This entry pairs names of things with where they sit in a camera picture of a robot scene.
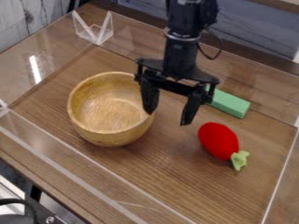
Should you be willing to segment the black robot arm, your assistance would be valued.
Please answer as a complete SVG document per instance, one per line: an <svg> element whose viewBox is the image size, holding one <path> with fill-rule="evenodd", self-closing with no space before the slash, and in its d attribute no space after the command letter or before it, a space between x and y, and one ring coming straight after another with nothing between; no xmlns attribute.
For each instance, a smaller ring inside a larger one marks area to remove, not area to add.
<svg viewBox="0 0 299 224"><path fill-rule="evenodd" d="M168 24L161 59L138 58L134 81L140 85L142 108L150 115L160 90L186 97L180 125L192 123L200 105L212 103L220 80L196 67L201 31L216 23L217 0L165 0Z"/></svg>

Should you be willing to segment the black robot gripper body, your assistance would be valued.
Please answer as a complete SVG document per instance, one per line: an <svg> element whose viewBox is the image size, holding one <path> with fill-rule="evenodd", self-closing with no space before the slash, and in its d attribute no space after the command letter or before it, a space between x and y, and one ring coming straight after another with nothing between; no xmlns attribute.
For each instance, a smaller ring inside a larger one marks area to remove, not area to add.
<svg viewBox="0 0 299 224"><path fill-rule="evenodd" d="M178 33L169 29L165 33L165 46L161 59L138 58L134 80L140 85L146 78L158 90L165 90L188 98L192 92L204 93L205 103L212 101L219 79L196 66L199 40L204 29L195 33Z"/></svg>

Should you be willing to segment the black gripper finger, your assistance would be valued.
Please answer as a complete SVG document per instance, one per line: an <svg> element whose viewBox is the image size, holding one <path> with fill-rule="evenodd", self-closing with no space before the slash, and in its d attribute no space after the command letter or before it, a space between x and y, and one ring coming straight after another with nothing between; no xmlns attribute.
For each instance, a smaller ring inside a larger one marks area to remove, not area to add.
<svg viewBox="0 0 299 224"><path fill-rule="evenodd" d="M140 81L140 90L144 111L150 115L158 104L160 90L146 78L142 78Z"/></svg>
<svg viewBox="0 0 299 224"><path fill-rule="evenodd" d="M181 121L180 121L181 126L192 123L192 119L196 116L197 110L204 103L205 103L204 93L192 92L191 95L188 96L188 100L181 111Z"/></svg>

